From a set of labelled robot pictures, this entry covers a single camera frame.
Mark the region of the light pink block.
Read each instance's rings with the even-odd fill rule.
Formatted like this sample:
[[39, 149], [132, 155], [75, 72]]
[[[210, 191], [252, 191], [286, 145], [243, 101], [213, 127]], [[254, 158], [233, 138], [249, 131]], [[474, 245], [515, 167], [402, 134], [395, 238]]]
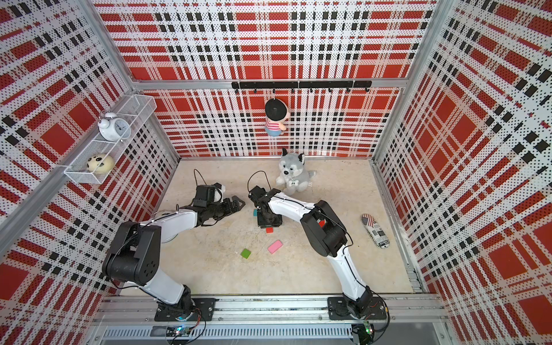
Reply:
[[283, 243], [280, 241], [280, 240], [277, 240], [275, 242], [273, 242], [268, 248], [268, 252], [270, 254], [274, 254], [276, 253], [276, 251], [278, 251], [280, 248], [283, 247]]

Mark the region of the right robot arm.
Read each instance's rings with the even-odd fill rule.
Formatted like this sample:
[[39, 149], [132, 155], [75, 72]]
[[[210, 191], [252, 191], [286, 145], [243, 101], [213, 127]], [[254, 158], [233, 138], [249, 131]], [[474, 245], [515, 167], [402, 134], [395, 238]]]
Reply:
[[282, 224], [284, 217], [298, 222], [312, 248], [330, 262], [339, 282], [349, 313], [363, 319], [367, 316], [373, 292], [356, 269], [349, 247], [352, 244], [345, 226], [326, 201], [315, 204], [294, 199], [273, 188], [259, 186], [249, 192], [257, 217], [268, 227]]

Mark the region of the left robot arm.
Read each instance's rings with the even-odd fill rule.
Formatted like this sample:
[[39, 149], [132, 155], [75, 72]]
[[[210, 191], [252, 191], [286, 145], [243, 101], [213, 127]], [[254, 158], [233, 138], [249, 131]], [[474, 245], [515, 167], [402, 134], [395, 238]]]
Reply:
[[220, 183], [198, 185], [189, 205], [148, 221], [121, 224], [109, 247], [102, 273], [111, 281], [129, 283], [158, 302], [159, 308], [173, 309], [187, 316], [195, 309], [190, 288], [177, 283], [160, 268], [161, 245], [178, 234], [198, 227], [211, 227], [241, 211], [245, 202], [224, 196]]

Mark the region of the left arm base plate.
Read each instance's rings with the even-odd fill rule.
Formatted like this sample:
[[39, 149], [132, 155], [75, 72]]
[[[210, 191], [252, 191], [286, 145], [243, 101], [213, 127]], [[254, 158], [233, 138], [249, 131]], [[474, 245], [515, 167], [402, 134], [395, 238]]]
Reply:
[[184, 322], [184, 321], [211, 321], [216, 299], [215, 298], [190, 298], [186, 297], [177, 304], [168, 305], [158, 302], [158, 308], [154, 317], [156, 322]]

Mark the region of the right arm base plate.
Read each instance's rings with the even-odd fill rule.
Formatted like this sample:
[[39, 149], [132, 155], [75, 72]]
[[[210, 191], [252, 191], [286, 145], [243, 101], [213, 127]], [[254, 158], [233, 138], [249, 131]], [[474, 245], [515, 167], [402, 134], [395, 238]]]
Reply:
[[327, 298], [329, 318], [332, 321], [369, 320], [384, 321], [387, 317], [383, 300], [373, 297], [367, 303], [353, 302], [345, 296]]

